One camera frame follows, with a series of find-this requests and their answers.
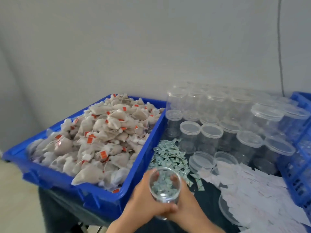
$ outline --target human hand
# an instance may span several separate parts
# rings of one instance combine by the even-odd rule
[[[160,203],[150,193],[149,181],[155,169],[147,171],[140,183],[134,188],[132,196],[122,215],[111,224],[107,232],[134,232],[149,222],[155,215],[177,211],[174,203]]]
[[[176,176],[171,176],[171,180],[178,182]],[[202,211],[196,198],[189,190],[186,182],[182,179],[181,191],[178,198],[178,210],[175,212],[168,212],[164,216],[175,223],[187,232],[209,232],[222,233],[224,232],[219,227],[214,225],[205,213]]]

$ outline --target cable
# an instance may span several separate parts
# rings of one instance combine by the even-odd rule
[[[278,55],[279,55],[279,67],[280,67],[282,95],[285,96],[284,83],[283,83],[282,55],[281,55],[281,31],[280,31],[281,3],[282,3],[282,0],[278,0],[278,5],[277,5],[277,50],[278,50]]]

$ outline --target black table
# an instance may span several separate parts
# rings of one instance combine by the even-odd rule
[[[198,191],[196,184],[190,190],[194,192],[200,207],[206,216],[227,233],[240,232],[238,227],[229,222],[221,213],[218,206],[220,191],[211,183],[202,179],[205,191]],[[68,232],[78,222],[85,225],[108,227],[111,220],[100,213],[94,213],[83,207],[83,202],[68,195],[58,188],[39,188],[39,198],[47,233]],[[139,233],[178,233],[184,232],[177,224],[153,218],[136,232]]]

